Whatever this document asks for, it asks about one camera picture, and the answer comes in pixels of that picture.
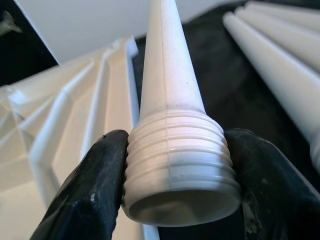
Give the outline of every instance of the dark background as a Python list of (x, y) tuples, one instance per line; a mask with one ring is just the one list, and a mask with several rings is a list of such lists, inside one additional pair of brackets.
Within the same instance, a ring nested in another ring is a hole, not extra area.
[[(268, 1), (320, 9), (320, 0)], [(224, 29), (222, 16), (244, 2), (208, 11), (183, 25), (195, 75), (207, 114), (225, 130), (243, 128), (275, 144), (319, 191), (320, 177), (313, 169), (309, 145), (268, 90), (250, 62)], [(0, 2), (23, 33), (0, 37), (0, 86), (12, 84), (57, 64), (12, 0)], [(133, 59), (139, 101), (146, 38), (136, 40)], [(190, 227), (160, 227), (161, 239), (244, 239), (242, 210), (212, 223)]]

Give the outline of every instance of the tube opening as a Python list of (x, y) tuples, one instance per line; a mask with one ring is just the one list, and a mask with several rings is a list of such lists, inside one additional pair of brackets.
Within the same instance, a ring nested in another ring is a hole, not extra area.
[(239, 200), (213, 190), (180, 190), (156, 193), (135, 202), (130, 216), (160, 227), (183, 227), (213, 222), (232, 214)]

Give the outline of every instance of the white plastic tube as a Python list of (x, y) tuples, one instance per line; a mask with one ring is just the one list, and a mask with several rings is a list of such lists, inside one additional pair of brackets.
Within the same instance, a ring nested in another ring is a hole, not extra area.
[(320, 10), (260, 1), (249, 1), (245, 7), (320, 32)]
[(320, 173), (320, 76), (231, 12), (223, 24), (310, 143)]
[(232, 214), (240, 187), (222, 128), (206, 115), (174, 0), (152, 0), (140, 121), (129, 136), (123, 209), (189, 226)]
[(295, 57), (320, 72), (320, 32), (250, 8), (238, 7), (234, 13)]

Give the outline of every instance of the white wall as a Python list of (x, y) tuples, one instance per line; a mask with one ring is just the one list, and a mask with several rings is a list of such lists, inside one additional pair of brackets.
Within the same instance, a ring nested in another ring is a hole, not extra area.
[[(59, 64), (147, 31), (149, 0), (15, 0)], [(183, 22), (230, 0), (176, 0)]]

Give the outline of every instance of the white plastic rod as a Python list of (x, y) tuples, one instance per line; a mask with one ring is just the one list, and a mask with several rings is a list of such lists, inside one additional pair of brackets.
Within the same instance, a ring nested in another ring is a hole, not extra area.
[(149, 21), (124, 212), (155, 226), (222, 219), (238, 208), (240, 187), (224, 132), (205, 113), (175, 1), (152, 0)]
[(245, 7), (320, 32), (320, 10), (260, 1), (249, 1)]
[(320, 32), (250, 8), (239, 7), (235, 15), (320, 72)]
[(320, 76), (231, 12), (223, 24), (309, 141), (320, 173)]

